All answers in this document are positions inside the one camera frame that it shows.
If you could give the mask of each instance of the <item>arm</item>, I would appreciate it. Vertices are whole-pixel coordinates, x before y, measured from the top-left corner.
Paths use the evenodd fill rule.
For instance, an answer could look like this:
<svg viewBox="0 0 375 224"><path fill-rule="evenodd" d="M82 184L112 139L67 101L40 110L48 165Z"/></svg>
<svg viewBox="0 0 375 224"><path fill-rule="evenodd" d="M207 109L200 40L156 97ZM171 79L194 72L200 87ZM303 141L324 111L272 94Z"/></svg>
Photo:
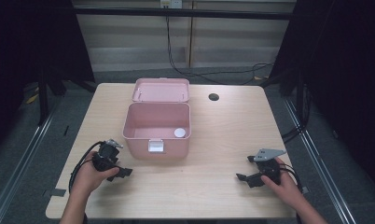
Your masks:
<svg viewBox="0 0 375 224"><path fill-rule="evenodd" d="M83 223L86 203L90 194L100 186L104 179L118 173L118 167L98 172L90 161L93 153L95 152L92 151L88 154L76 175L75 183L72 186L68 202L62 214L61 224Z"/></svg>
<svg viewBox="0 0 375 224"><path fill-rule="evenodd" d="M291 206L299 214L304 223L322 224L327 223L315 208L304 198L298 187L286 171L281 172L281 185L272 182L267 176L261 177L262 181L286 204Z"/></svg>

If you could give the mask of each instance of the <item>pink box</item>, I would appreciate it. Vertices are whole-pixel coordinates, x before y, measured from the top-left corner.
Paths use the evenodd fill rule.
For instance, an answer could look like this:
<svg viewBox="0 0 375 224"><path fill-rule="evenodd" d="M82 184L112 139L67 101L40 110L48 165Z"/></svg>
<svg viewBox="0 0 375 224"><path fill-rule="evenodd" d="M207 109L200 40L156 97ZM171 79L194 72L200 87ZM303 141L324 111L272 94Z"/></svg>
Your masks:
<svg viewBox="0 0 375 224"><path fill-rule="evenodd" d="M135 84L123 137L136 159L182 159L191 135L189 83L141 78Z"/></svg>

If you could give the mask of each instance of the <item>wooden table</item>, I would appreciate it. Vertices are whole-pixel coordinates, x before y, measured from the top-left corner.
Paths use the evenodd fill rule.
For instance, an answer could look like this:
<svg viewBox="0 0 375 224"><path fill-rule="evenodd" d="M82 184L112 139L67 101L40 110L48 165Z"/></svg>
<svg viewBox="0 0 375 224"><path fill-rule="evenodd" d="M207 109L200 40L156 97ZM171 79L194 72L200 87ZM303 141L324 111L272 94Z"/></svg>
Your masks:
<svg viewBox="0 0 375 224"><path fill-rule="evenodd" d="M294 217L267 187L250 189L236 173L257 173L247 156L265 148L285 148L267 97L260 87L190 85L189 153L179 161L132 157L122 130L132 103L133 84L101 84L94 94L57 189L68 189L71 172L97 141L113 138L130 177L104 181L89 199L89 218L276 218ZM219 95L211 101L209 94ZM290 164L287 154L281 156ZM46 215L61 218L68 199L53 196Z"/></svg>

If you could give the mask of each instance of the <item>gray floor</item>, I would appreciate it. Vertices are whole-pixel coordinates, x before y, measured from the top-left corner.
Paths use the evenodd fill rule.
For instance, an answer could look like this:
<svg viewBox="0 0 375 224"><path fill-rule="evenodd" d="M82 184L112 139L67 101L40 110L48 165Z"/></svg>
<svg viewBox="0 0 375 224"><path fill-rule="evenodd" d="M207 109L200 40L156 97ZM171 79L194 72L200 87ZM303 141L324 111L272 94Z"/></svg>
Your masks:
<svg viewBox="0 0 375 224"><path fill-rule="evenodd" d="M195 72L225 71L226 68L197 69ZM266 69L257 72L258 77L266 76ZM241 84L252 78L249 74L223 74L207 76L224 84ZM183 77L171 69L130 71L114 73L97 73L97 83L102 82L134 82L139 77ZM188 77L191 84L214 84L201 77ZM252 81L255 85L261 80ZM54 109L53 119L40 142L33 160L28 166L22 181L2 223L57 223L45 216L49 197L44 196L46 190L54 189L61 173L69 150L73 145L80 124L85 116L92 98L92 93L80 89L71 83L66 83L67 93L63 97L50 95L50 105L60 102ZM33 91L27 87L26 97ZM287 112L285 99L280 96L277 85L265 89L271 110L281 133L286 133L294 127ZM14 169L29 145L37 129L39 119L38 102L30 105L21 104L14 118L14 125L9 135L0 146L0 193L7 181L13 175ZM308 131L317 146L329 172L331 173L340 194L348 203L356 223L375 223L375 186L365 172L355 163L348 153L348 148L333 136L326 118L312 107ZM299 136L286 144L291 161L298 171L301 182L310 192L306 198L318 209L329 223L342 223L334 203L329 197L318 172L313 166L312 159ZM140 223L184 223L183 220L141 220ZM90 223L120 223L120 220L90 220ZM219 220L218 223L297 223L294 218L273 220Z"/></svg>

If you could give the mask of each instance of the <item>black wire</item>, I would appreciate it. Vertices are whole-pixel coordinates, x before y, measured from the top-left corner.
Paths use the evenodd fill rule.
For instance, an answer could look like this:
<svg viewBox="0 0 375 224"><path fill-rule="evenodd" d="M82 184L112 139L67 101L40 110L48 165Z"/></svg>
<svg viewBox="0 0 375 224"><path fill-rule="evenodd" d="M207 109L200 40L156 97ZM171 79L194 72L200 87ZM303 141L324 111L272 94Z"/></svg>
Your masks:
<svg viewBox="0 0 375 224"><path fill-rule="evenodd" d="M301 183L300 183L300 178L298 177L298 175L297 175L294 171L289 170L289 169L287 169L287 168L282 168L282 167L280 167L280 170L287 171L287 172L289 172L292 176L294 176L295 179L296 179L296 182L297 182L297 184L298 184L298 189L300 190L300 192L303 191L303 187L301 186Z"/></svg>
<svg viewBox="0 0 375 224"><path fill-rule="evenodd" d="M248 84L249 82L251 82L255 78L255 71L263 69L263 68L265 68L265 67L267 67L269 65L273 65L274 64L274 63L257 63L254 66L252 66L252 69L244 70L244 71L234 71L234 72L221 71L221 72L210 72L210 73L200 73L200 74L191 73L191 72L183 72L183 71L179 70L175 66L175 64L174 64L174 59L173 59L173 54L172 54L172 48L171 48L171 38L170 38L170 19L169 19L169 17L166 17L165 20L166 20L166 23L167 23L167 50L168 50L169 62L170 62L171 67L177 73L179 73L182 76L185 76L185 77L201 77L203 79L206 79L208 81L214 82L216 84L229 85L229 83L222 83L222 82L210 79L210 78L205 77L205 76L215 75L215 74L243 74L243 73L250 73L250 72L252 72L252 77L249 80L245 81L244 83L233 84L233 85L246 85L246 84Z"/></svg>
<svg viewBox="0 0 375 224"><path fill-rule="evenodd" d="M298 127L282 135L283 138L289 137L288 139L284 140L284 144L290 142L293 138L295 138L300 133L302 133L306 129L307 124L309 122L312 96L307 86L304 86L304 87L305 87L305 90L304 90L304 96L303 96L304 97L303 118L300 121L300 125Z"/></svg>
<svg viewBox="0 0 375 224"><path fill-rule="evenodd" d="M86 152L85 154L83 155L83 157L80 159L80 161L77 163L76 167L74 168L74 171L71 173L71 177L69 179L69 185L68 185L68 190L69 192L71 192L71 189L72 189L72 186L74 185L74 182L75 182L75 178L76 178L76 175L77 175L77 172L79 171L80 167L87 161L84 161L86 159L86 157L88 156L88 154L92 151L93 148L95 148L96 146L102 144L103 142L97 142L95 143L94 145L92 145Z"/></svg>
<svg viewBox="0 0 375 224"><path fill-rule="evenodd" d="M298 189L300 190L301 193L303 193L303 187L301 186L300 178L299 178L298 174L296 173L295 169L294 169L292 166L288 165L288 164L284 164L284 163L282 163L282 164L280 164L280 165L284 165L284 166L287 166L287 167L289 167L290 169L292 169L292 170L289 170L289 169L286 169L286 168L282 168L282 167L280 167L280 170L287 171L287 172L289 172L292 176L295 177L296 182L297 182L297 184L298 184ZM301 218L300 218L300 216L299 216L298 213L296 213L296 220L297 220L298 224L301 224L301 223L302 223L302 222L301 222Z"/></svg>

